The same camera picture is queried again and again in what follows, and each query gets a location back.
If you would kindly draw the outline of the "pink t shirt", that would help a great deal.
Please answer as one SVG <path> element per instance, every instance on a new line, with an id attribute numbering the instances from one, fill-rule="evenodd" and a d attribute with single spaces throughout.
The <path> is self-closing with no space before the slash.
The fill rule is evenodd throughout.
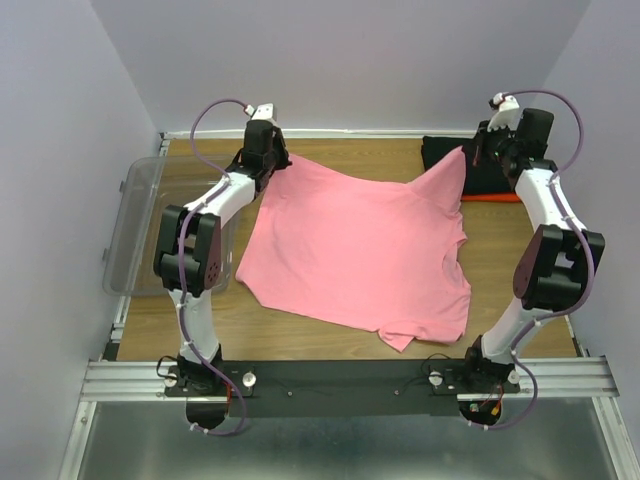
<path id="1" fill-rule="evenodd" d="M 374 332 L 397 351 L 455 343 L 471 302 L 458 261 L 465 176 L 460 149 L 407 183 L 295 157 L 270 181 L 237 280 L 264 307 Z"/>

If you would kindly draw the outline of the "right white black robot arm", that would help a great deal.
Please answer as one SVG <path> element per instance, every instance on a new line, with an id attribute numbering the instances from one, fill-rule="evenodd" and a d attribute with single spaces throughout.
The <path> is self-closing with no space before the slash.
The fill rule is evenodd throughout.
<path id="1" fill-rule="evenodd" d="M 467 349 L 460 367 L 462 384 L 474 392 L 512 381 L 520 348 L 549 321 L 582 306 L 604 252 L 603 235 L 576 218 L 558 167 L 545 157 L 553 121 L 544 110 L 498 108 L 464 150 L 476 162 L 501 167 L 533 228 L 513 274 L 509 306 Z"/>

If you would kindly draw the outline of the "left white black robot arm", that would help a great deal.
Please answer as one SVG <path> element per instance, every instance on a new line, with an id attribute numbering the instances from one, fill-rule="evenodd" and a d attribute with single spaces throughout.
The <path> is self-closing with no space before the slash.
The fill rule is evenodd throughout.
<path id="1" fill-rule="evenodd" d="M 291 165 L 281 129 L 269 119 L 247 122 L 242 148 L 218 184 L 199 199 L 162 213 L 153 270 L 174 302 L 182 345 L 165 377 L 169 389 L 214 396 L 227 392 L 211 295 L 223 266 L 222 231 Z"/>

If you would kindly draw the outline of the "folded black t shirt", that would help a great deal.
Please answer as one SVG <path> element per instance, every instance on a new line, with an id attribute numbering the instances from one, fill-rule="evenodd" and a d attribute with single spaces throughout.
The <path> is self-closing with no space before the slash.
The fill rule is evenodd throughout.
<path id="1" fill-rule="evenodd" d="M 458 147 L 466 147 L 471 143 L 472 141 L 469 138 L 424 136 L 421 146 L 424 169 L 428 171 L 450 151 Z M 484 164 L 473 167 L 471 160 L 466 160 L 466 179 L 463 195 L 514 193 L 498 164 Z"/>

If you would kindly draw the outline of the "folded orange t shirt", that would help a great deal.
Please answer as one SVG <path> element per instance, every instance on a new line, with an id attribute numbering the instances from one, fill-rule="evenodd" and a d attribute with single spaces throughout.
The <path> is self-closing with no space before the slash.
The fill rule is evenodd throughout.
<path id="1" fill-rule="evenodd" d="M 463 195 L 462 202 L 485 202 L 485 203 L 520 203 L 520 198 L 514 193 Z"/>

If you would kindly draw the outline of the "clear plastic bin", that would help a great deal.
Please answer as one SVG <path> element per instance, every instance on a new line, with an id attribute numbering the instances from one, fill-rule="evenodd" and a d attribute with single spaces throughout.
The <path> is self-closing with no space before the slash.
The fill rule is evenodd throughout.
<path id="1" fill-rule="evenodd" d="M 113 296 L 164 296 L 165 286 L 154 272 L 163 213 L 168 206 L 198 204 L 232 161 L 228 154 L 149 157 L 132 164 L 122 188 L 116 225 L 106 256 L 103 288 Z M 232 273 L 235 217 L 225 224 L 196 214 L 185 239 L 189 284 L 202 274 L 213 293 L 223 292 Z"/>

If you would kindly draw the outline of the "aluminium frame rail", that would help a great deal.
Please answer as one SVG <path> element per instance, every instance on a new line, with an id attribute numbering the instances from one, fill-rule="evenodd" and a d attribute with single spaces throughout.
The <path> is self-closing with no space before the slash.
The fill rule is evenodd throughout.
<path id="1" fill-rule="evenodd" d="M 154 362 L 91 363 L 63 479 L 635 479 L 604 358 L 528 359 L 494 425 L 457 416 L 258 418 L 191 428 Z"/>

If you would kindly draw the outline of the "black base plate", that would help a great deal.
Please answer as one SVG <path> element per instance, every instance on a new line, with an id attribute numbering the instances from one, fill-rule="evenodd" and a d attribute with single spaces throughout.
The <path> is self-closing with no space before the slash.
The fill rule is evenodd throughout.
<path id="1" fill-rule="evenodd" d="M 219 361 L 216 375 L 179 359 L 157 370 L 164 394 L 209 433 L 258 418 L 457 416 L 494 425 L 499 403 L 520 390 L 512 366 L 483 375 L 462 359 Z"/>

